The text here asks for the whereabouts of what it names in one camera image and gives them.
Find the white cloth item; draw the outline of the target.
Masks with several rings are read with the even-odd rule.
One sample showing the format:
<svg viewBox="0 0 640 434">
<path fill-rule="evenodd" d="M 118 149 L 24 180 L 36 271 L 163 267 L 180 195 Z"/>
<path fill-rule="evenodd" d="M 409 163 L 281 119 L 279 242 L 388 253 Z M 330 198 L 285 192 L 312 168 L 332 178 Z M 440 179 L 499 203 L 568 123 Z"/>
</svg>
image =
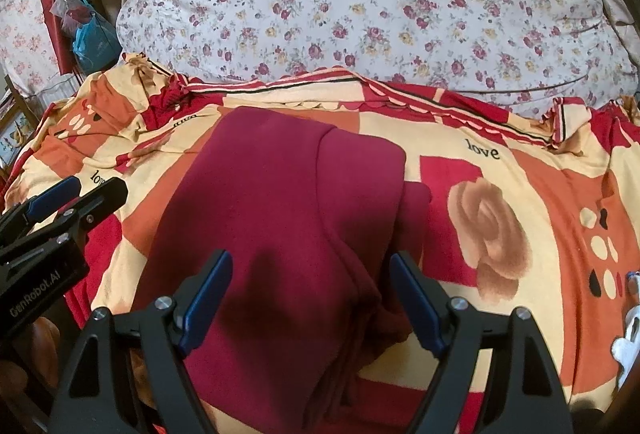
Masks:
<svg viewBox="0 0 640 434">
<path fill-rule="evenodd" d="M 623 336 L 616 338 L 611 347 L 612 356 L 620 366 L 617 375 L 617 388 L 621 388 L 631 373 L 632 367 L 639 356 L 639 273 L 630 272 L 627 275 L 627 289 L 634 301 L 634 305 L 625 316 L 625 330 Z"/>
</svg>

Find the floral white quilt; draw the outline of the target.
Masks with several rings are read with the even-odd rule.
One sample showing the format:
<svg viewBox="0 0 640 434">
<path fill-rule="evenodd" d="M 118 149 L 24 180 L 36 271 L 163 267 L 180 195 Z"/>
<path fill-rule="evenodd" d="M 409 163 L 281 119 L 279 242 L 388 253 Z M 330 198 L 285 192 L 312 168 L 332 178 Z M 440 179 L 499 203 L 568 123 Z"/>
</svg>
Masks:
<svg viewBox="0 0 640 434">
<path fill-rule="evenodd" d="M 639 87 L 623 0 L 127 0 L 116 28 L 126 51 L 207 81 L 340 65 L 532 117 Z"/>
</svg>

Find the maroon fleece garment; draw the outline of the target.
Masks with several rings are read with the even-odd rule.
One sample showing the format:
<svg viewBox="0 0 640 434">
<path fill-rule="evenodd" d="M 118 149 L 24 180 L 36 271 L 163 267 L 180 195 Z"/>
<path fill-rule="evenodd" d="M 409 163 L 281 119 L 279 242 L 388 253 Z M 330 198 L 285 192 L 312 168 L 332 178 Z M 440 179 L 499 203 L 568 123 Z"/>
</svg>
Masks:
<svg viewBox="0 0 640 434">
<path fill-rule="evenodd" d="M 430 190 L 380 137 L 227 109 L 166 207 L 134 306 L 170 295 L 217 249 L 233 274 L 186 365 L 201 398 L 263 433 L 307 433 L 410 326 L 388 272 L 419 255 Z"/>
</svg>

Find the red orange patterned blanket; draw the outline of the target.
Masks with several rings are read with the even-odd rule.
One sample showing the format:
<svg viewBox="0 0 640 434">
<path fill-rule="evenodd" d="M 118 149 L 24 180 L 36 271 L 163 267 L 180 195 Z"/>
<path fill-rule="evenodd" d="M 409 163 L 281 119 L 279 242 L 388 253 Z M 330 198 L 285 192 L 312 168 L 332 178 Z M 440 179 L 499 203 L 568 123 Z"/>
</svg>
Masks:
<svg viewBox="0 0 640 434">
<path fill-rule="evenodd" d="M 126 313 L 168 203 L 227 109 L 308 115 L 387 139 L 405 178 L 431 193 L 424 275 L 477 309 L 531 310 L 568 406 L 603 411 L 618 393 L 611 347 L 623 336 L 639 267 L 639 113 L 631 98 L 587 107 L 558 98 L 529 120 L 430 87 L 335 67 L 272 82 L 208 83 L 141 55 L 90 76 L 51 105 L 22 148 L 1 204 L 66 176 L 85 189 L 118 177 L 126 203 L 90 235 L 88 276 L 67 293 L 76 321 L 99 306 Z M 399 433 L 436 362 L 409 331 L 363 366 L 337 412 L 307 433 Z"/>
</svg>

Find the teal plastic bag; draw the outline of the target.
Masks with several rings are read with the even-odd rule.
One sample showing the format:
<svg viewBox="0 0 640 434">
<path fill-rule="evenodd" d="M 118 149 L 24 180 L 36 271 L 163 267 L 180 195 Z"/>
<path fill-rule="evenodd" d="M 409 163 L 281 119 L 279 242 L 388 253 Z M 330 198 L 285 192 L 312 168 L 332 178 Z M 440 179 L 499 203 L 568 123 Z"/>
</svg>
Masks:
<svg viewBox="0 0 640 434">
<path fill-rule="evenodd" d="M 122 53 L 115 28 L 98 13 L 76 29 L 72 51 L 80 70 L 90 75 L 113 66 Z"/>
</svg>

